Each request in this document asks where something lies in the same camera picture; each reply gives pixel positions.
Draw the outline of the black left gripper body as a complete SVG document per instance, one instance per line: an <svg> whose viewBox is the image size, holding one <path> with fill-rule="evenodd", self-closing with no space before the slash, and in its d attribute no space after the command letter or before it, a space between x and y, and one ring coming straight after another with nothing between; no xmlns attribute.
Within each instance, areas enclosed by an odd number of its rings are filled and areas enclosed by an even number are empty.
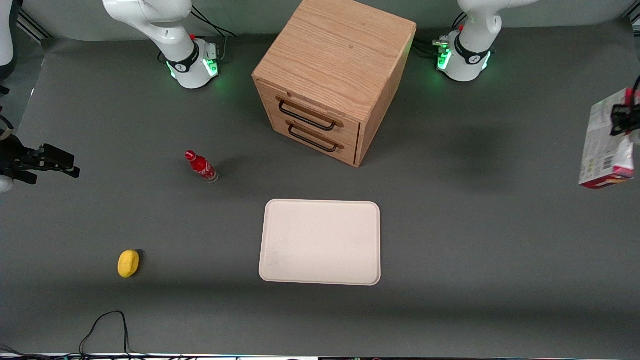
<svg viewBox="0 0 640 360"><path fill-rule="evenodd" d="M630 139L636 146L640 145L640 101L638 98L639 86L640 76L637 76L637 79L635 80L634 85L630 90Z"/></svg>

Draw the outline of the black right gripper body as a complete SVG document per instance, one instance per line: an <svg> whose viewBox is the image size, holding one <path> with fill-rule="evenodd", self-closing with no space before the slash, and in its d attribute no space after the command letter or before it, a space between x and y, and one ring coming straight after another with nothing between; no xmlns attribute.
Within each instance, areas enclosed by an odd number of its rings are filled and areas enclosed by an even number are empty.
<svg viewBox="0 0 640 360"><path fill-rule="evenodd" d="M0 172L12 181L37 184L37 175L23 169L22 163L32 162L35 150L24 146L15 134L10 134L0 142Z"/></svg>

